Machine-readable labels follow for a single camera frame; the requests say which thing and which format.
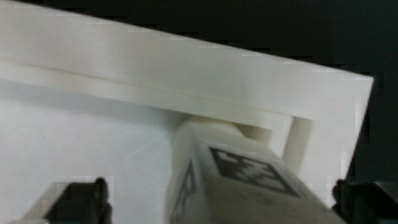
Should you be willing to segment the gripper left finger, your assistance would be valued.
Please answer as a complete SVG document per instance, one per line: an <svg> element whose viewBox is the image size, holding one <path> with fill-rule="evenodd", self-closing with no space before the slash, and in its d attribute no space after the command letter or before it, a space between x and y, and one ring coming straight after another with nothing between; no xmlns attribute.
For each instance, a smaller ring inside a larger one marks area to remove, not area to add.
<svg viewBox="0 0 398 224"><path fill-rule="evenodd" d="M109 184L103 178L91 183L73 182L45 215L48 224L112 224Z"/></svg>

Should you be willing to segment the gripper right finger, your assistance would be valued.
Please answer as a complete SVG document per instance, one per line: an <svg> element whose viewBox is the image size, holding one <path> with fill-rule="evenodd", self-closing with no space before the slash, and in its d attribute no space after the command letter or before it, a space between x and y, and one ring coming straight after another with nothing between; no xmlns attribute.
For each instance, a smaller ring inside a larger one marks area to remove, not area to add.
<svg viewBox="0 0 398 224"><path fill-rule="evenodd" d="M347 224L398 224L398 184L340 180L333 210Z"/></svg>

